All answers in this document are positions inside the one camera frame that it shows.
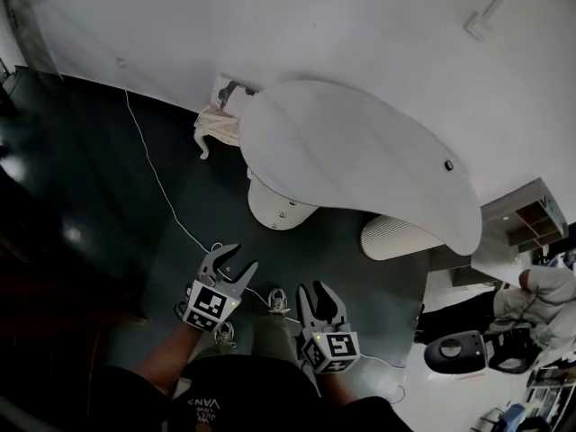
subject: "dark green floor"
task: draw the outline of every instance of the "dark green floor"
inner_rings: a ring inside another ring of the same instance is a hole
[[[24,72],[12,98],[19,113],[0,117],[0,137],[11,148],[9,157],[23,162],[21,184],[60,213],[63,231],[72,232],[68,244],[91,264],[146,286],[148,323],[120,328],[108,353],[110,363],[133,367],[177,325],[173,305],[184,298],[203,252],[172,219],[122,90],[68,77],[38,81]],[[286,232],[261,226],[248,208],[238,148],[209,140],[211,154],[202,161],[194,113],[135,94],[130,104],[183,224],[208,248],[216,241],[243,245],[230,262],[232,274],[257,258],[250,286],[264,296],[282,286],[293,317],[298,284],[326,282],[346,302],[363,352],[404,363],[424,294],[427,253],[368,259],[358,239],[373,215],[357,211],[320,209]],[[243,299],[232,320],[240,349],[248,350],[249,319],[266,308],[252,294]],[[362,387],[369,378],[379,384],[388,371],[364,360],[351,375]]]

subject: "white cylindrical pedestal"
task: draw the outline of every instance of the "white cylindrical pedestal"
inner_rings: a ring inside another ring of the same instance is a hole
[[[362,229],[360,245],[371,259],[383,261],[442,245],[442,241],[405,220],[379,216]]]
[[[261,224],[274,230],[288,230],[302,224],[318,207],[298,203],[268,189],[252,175],[248,205]]]

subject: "white shirt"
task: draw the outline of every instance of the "white shirt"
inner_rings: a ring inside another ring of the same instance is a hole
[[[576,341],[576,276],[567,268],[535,265],[528,274],[530,291],[500,290],[494,297],[494,316],[490,333],[530,322],[532,339],[543,349],[536,365],[548,365],[566,356],[574,357]]]

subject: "black t-shirt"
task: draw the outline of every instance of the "black t-shirt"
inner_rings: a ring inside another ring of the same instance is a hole
[[[98,430],[159,432],[350,431],[410,432],[390,403],[370,397],[336,408],[321,399],[296,366],[254,355],[221,355],[190,363],[190,388],[170,400],[135,373],[104,370],[95,399]]]

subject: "white marker cube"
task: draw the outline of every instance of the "white marker cube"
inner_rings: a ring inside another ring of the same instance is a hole
[[[302,353],[316,374],[342,373],[360,358],[356,333],[312,333]]]
[[[240,303],[239,298],[232,298],[221,290],[194,280],[182,320],[202,331],[213,332]]]

